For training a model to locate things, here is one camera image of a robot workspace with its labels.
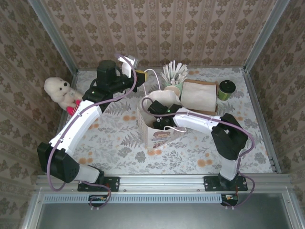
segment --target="aluminum frame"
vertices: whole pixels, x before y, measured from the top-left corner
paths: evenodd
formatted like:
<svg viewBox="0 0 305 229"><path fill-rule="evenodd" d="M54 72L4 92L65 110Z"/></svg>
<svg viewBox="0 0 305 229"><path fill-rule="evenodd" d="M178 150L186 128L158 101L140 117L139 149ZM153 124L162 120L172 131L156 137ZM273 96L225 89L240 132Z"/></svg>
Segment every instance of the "aluminum frame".
<svg viewBox="0 0 305 229"><path fill-rule="evenodd" d="M265 173L265 174L246 174L255 181L254 193L281 193L286 203L286 210L289 215L290 223L293 229L300 229L304 225L304 221L298 215L297 206L294 203L293 186L290 183L288 174ZM214 176L213 174L198 174L198 175L120 175L119 192L112 193L113 195L162 195L162 194L230 194L234 192L206 192L203 184L203 177ZM62 181L56 178L52 179L53 184L62 185ZM252 188L252 183L247 179L248 191L240 193L249 193ZM78 192L78 182L73 181L63 188L60 194L106 194L106 192ZM43 206L44 196L54 194L50 189L45 175L38 176L37 186L34 190L34 195L30 203L28 213L26 215L22 229L35 229L40 217Z"/></svg>
<svg viewBox="0 0 305 229"><path fill-rule="evenodd" d="M281 173L282 171L280 168L280 164L278 163L278 160L277 160L277 157L275 154L275 149L273 148L273 144L272 144L269 132L268 132L266 122L264 120L262 109L259 105L258 98L255 93L255 89L254 89L254 86L253 86L253 83L251 80L250 73L247 71L244 71L243 75L244 75L244 81L245 81L247 89L248 89L249 97L250 97L250 100L251 100L251 103L252 103L252 106L254 109L254 113L255 113L255 116L257 119L257 123L258 123L259 129L262 133L262 138L263 138L266 150L268 152L268 155L271 156L272 161L274 163L274 165L271 165L271 166L275 167L275 170L277 173Z"/></svg>
<svg viewBox="0 0 305 229"><path fill-rule="evenodd" d="M77 66L75 61L72 58L72 55L65 45L64 41L61 38L59 31L54 26L48 12L43 6L42 1L40 0L29 0L30 5L33 7L35 13L37 14L39 20L47 31L48 35L52 39L56 49L61 54L61 57L65 61L68 69L72 73L72 75L77 74Z"/></svg>
<svg viewBox="0 0 305 229"><path fill-rule="evenodd" d="M258 58L263 47L265 46L266 42L268 41L276 24L280 20L288 3L289 3L289 0L276 1L265 25L262 28L260 35L258 36L246 62L244 63L244 66L245 66L245 69L247 72L249 72L251 70L251 68L253 67L256 59Z"/></svg>

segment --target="green can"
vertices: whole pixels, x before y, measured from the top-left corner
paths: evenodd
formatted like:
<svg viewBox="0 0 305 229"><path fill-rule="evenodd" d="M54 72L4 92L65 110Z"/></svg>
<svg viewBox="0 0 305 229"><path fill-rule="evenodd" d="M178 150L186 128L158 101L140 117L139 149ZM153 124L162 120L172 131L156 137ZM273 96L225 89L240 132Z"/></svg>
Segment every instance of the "green can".
<svg viewBox="0 0 305 229"><path fill-rule="evenodd" d="M231 80L224 80L219 85L218 98L226 101L230 95L235 91L236 86Z"/></svg>

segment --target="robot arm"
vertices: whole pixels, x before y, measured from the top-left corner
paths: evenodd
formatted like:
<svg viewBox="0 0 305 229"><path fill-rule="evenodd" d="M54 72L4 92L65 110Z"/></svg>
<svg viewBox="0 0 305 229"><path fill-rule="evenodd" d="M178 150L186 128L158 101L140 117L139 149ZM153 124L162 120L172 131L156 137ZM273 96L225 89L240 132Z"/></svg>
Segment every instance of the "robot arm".
<svg viewBox="0 0 305 229"><path fill-rule="evenodd" d="M173 120L177 126L212 134L217 151L222 158L220 176L228 181L232 181L237 174L237 159L239 153L245 147L248 136L233 127L193 116L191 115L192 113L199 113L189 111L185 108L181 108L177 112L186 112L189 114L175 115ZM225 114L223 117L209 117L241 127L231 114Z"/></svg>
<svg viewBox="0 0 305 229"><path fill-rule="evenodd" d="M74 115L80 115L80 111L92 104L94 103L88 100L82 101ZM58 140L61 139L62 134L67 130L64 139L61 140L55 150L51 162L51 175L66 183L70 183L73 180L95 183L101 171L91 166L80 165L72 156L80 139L101 114L102 111L99 106L91 107L75 121L70 129L67 130L73 121L73 117L49 144L41 143L37 148L37 152L42 170L46 172L50 152Z"/></svg>

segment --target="green cup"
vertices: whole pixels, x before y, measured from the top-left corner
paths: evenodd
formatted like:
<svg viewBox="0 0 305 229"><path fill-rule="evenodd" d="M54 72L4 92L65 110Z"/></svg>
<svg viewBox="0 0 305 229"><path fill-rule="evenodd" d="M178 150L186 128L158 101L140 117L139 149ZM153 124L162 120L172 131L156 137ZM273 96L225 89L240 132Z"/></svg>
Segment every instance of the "green cup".
<svg viewBox="0 0 305 229"><path fill-rule="evenodd" d="M235 91L236 86L230 80L224 80L219 84L218 98L222 101L226 101L230 98L230 95Z"/></svg>
<svg viewBox="0 0 305 229"><path fill-rule="evenodd" d="M164 82L164 85L165 85L165 87L167 87L167 86L175 86L175 87L178 87L178 89L180 90L180 94L182 93L183 82L181 82L180 84L177 84L177 85L171 85L171 84L169 84L168 82Z"/></svg>

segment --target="white paper cup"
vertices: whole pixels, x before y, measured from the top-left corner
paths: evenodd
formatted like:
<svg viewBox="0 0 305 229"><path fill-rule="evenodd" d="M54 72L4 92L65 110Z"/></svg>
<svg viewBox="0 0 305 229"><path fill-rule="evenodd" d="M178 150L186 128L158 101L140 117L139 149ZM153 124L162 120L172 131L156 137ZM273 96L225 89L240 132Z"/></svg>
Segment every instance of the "white paper cup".
<svg viewBox="0 0 305 229"><path fill-rule="evenodd" d="M165 90L165 91L168 90L168 91L173 91L173 92L175 92L175 94L176 94L177 97L179 97L179 96L180 96L180 93L181 93L180 90L179 90L179 88L178 88L178 87L175 87L175 86L167 86L167 87L164 88L164 90Z"/></svg>

